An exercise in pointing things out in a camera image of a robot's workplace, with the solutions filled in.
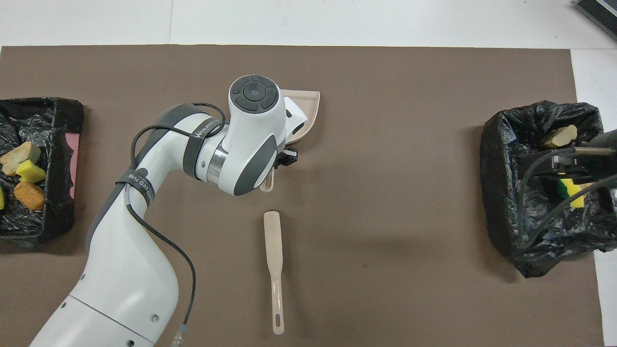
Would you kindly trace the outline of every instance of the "black plastic bag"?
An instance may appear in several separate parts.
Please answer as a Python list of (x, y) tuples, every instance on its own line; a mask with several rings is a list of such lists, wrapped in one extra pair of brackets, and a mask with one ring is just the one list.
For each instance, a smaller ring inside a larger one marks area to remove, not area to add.
[[(571, 146), (589, 142), (603, 132), (598, 109), (586, 103), (542, 101), (497, 113), (484, 125), (480, 144), (480, 178), (491, 243), (527, 278), (540, 277), (562, 259), (595, 249), (617, 247), (614, 192), (600, 188), (585, 198), (585, 207), (566, 209), (534, 244), (520, 250), (516, 225), (519, 156), (546, 150), (540, 144), (552, 130), (575, 125)], [(526, 228), (533, 229), (560, 200), (549, 179), (532, 178), (526, 188)]]
[(71, 229), (75, 221), (70, 161), (73, 153), (66, 133), (81, 133), (83, 106), (76, 100), (26, 98), (0, 101), (0, 155), (31, 141), (41, 149), (36, 163), (47, 177), (38, 186), (45, 191), (43, 211), (22, 205), (13, 190), (19, 178), (0, 171), (5, 206), (0, 211), (0, 240), (32, 248)]

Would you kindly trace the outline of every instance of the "brown mat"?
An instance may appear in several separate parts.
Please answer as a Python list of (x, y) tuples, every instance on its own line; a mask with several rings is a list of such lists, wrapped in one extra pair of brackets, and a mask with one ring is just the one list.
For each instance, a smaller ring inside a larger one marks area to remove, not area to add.
[[(73, 230), (33, 252), (0, 245), (0, 344), (29, 343), (78, 280), (86, 230), (133, 135), (174, 104), (227, 110), (229, 85), (247, 73), (321, 91), (319, 115), (272, 193), (235, 198), (175, 172), (157, 194), (146, 220), (197, 267), (186, 346), (602, 344), (593, 258), (524, 279), (490, 245), (480, 198), (481, 125), (502, 109), (575, 102), (568, 51), (282, 46), (2, 49), (0, 98), (73, 98), (87, 115)], [(283, 226), (280, 337), (269, 209)], [(161, 247), (180, 280), (165, 346), (190, 275)]]

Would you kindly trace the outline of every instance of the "circular button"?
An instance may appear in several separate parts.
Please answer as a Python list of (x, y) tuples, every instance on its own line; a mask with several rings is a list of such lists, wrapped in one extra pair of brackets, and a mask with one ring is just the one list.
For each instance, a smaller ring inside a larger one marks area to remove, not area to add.
[(244, 86), (244, 97), (251, 101), (259, 101), (266, 96), (266, 87), (259, 82), (250, 82)]

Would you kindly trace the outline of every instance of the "metal device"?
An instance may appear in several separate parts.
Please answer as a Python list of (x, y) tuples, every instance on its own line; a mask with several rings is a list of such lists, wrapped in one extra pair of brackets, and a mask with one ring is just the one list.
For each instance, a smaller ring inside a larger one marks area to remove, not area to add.
[(617, 0), (579, 0), (574, 6), (617, 40)]
[[(562, 201), (543, 216), (538, 225), (530, 231), (524, 230), (525, 218), (522, 208), (525, 191), (531, 177), (552, 179), (571, 178), (574, 184), (594, 182), (592, 186)], [(517, 225), (520, 225), (518, 248), (530, 247), (545, 231), (546, 226), (575, 199), (599, 188), (617, 188), (617, 130), (602, 133), (580, 147), (551, 149), (520, 157), (518, 178), (521, 180), (518, 192)]]
[[(307, 117), (276, 83), (259, 75), (241, 77), (229, 89), (228, 104), (229, 125), (182, 104), (151, 127), (134, 165), (118, 179), (89, 230), (88, 262), (77, 285), (31, 346), (156, 343), (176, 307), (178, 281), (142, 218), (167, 174), (181, 169), (239, 196), (256, 189), (275, 164), (297, 159), (297, 151), (287, 157), (285, 145)], [(174, 346), (181, 340), (178, 335)]]

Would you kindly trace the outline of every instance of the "white table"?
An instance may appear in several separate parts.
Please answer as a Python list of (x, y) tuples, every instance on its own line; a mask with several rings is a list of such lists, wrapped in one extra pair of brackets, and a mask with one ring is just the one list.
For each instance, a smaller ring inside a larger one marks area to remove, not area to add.
[[(571, 49), (578, 100), (617, 128), (617, 41), (569, 0), (0, 2), (0, 46), (169, 43)], [(617, 345), (617, 252), (594, 256)]]

